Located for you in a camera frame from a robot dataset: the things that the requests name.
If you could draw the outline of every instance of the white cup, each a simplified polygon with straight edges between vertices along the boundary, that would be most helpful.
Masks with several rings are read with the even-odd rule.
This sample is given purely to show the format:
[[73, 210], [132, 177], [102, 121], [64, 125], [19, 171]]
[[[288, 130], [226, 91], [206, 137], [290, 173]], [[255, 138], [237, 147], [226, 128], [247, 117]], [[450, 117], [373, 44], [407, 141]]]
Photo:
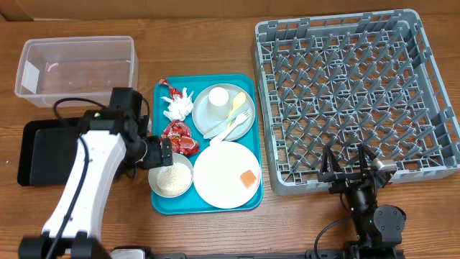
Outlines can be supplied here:
[[208, 114], [215, 120], [225, 120], [230, 112], [229, 92], [222, 87], [214, 87], [208, 95]]

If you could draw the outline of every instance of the yellow spoon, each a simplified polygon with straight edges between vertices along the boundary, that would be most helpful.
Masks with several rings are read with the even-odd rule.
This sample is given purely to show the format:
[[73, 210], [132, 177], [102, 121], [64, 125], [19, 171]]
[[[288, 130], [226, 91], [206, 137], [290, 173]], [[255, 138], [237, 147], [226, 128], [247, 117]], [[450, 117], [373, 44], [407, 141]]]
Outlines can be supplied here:
[[229, 116], [232, 115], [241, 105], [246, 102], [246, 94], [244, 92], [238, 93], [235, 98], [233, 98], [233, 107], [229, 113]]

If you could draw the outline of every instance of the fork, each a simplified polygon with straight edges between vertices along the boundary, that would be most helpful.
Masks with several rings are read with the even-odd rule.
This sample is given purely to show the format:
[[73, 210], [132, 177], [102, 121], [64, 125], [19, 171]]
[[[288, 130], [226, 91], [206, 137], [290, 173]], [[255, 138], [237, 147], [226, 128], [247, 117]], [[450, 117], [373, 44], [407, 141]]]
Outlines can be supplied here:
[[225, 138], [233, 131], [235, 130], [236, 127], [238, 127], [240, 124], [245, 122], [249, 117], [251, 117], [251, 112], [249, 112], [249, 109], [246, 110], [245, 112], [242, 112], [241, 114], [238, 114], [235, 118], [235, 122], [230, 125], [230, 127], [226, 128], [223, 130], [223, 132], [217, 134], [210, 142], [209, 145], [215, 145], [219, 142], [222, 142], [225, 140]]

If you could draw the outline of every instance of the blue tray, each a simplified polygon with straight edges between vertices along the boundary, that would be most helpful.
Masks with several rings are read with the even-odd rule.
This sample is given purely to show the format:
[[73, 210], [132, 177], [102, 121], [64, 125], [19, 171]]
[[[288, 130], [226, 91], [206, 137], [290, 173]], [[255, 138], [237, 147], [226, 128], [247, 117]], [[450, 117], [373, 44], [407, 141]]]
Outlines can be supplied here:
[[[199, 95], [202, 90], [208, 86], [212, 86], [216, 83], [232, 83], [236, 86], [244, 89], [256, 104], [255, 87], [252, 80], [243, 74], [229, 74], [229, 75], [212, 75], [212, 76], [178, 76], [169, 77], [167, 80], [171, 83], [171, 86], [182, 92], [184, 87], [187, 88], [188, 94], [191, 91], [195, 91], [193, 94], [193, 101], [195, 97]], [[155, 86], [153, 94], [153, 134], [161, 135], [162, 131], [169, 125], [170, 120], [163, 115], [163, 111], [167, 109], [168, 103], [160, 99], [162, 96], [170, 97], [167, 86]], [[245, 136], [239, 138], [236, 142], [249, 148], [256, 156], [259, 164], [262, 165], [262, 159], [260, 157], [260, 140], [259, 140], [259, 125], [257, 123], [257, 114], [254, 120], [254, 124]], [[192, 138], [199, 141], [200, 150], [204, 150], [209, 146], [209, 140], [204, 140], [203, 135], [196, 129], [193, 124], [191, 114], [185, 118], [185, 123], [190, 127], [192, 132]], [[190, 157], [190, 162], [194, 165], [196, 158], [200, 154], [197, 153]], [[207, 204], [192, 186], [183, 195], [177, 198], [163, 198], [158, 196], [152, 191], [152, 205], [160, 213], [172, 215], [172, 214], [190, 214], [190, 213], [204, 213], [204, 212], [230, 212], [230, 211], [242, 211], [250, 210], [259, 206], [264, 196], [263, 180], [260, 179], [260, 186], [257, 189], [256, 194], [249, 200], [245, 205], [234, 209], [219, 209], [214, 206]]]

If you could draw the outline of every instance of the orange food piece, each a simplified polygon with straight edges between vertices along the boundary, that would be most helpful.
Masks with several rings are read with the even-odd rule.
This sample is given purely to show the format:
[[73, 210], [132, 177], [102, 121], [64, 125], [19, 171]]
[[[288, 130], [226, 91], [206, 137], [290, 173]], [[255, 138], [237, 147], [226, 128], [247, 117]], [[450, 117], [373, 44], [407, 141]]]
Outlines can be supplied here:
[[242, 173], [239, 178], [246, 188], [251, 187], [257, 180], [256, 176], [251, 170], [247, 170], [246, 172]]

